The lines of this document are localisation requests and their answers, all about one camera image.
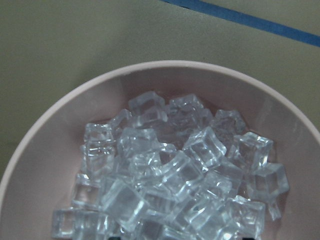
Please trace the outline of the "clear ice cubes pile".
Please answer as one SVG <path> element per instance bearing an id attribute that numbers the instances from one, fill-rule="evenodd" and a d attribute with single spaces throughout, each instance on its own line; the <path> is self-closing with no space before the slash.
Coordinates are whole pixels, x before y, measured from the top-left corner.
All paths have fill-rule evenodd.
<path id="1" fill-rule="evenodd" d="M 237 110 L 211 112 L 194 94 L 153 91 L 108 121 L 86 124 L 71 206 L 58 240 L 258 240 L 290 189 L 274 143 Z"/>

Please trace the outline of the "pink bowl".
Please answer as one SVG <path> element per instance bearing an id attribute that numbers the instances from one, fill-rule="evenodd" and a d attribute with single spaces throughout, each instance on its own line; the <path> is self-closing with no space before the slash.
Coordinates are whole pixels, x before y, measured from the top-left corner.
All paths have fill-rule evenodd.
<path id="1" fill-rule="evenodd" d="M 268 223 L 264 240 L 320 237 L 320 134 L 289 100 L 235 70 L 209 63 L 162 60 L 104 73 L 48 109 L 22 139 L 0 184 L 0 237 L 48 240 L 52 212 L 65 206 L 81 166 L 85 124 L 112 118 L 146 91 L 166 98 L 196 94 L 209 106 L 236 109 L 255 132 L 275 142 L 290 190 L 280 222 Z"/>

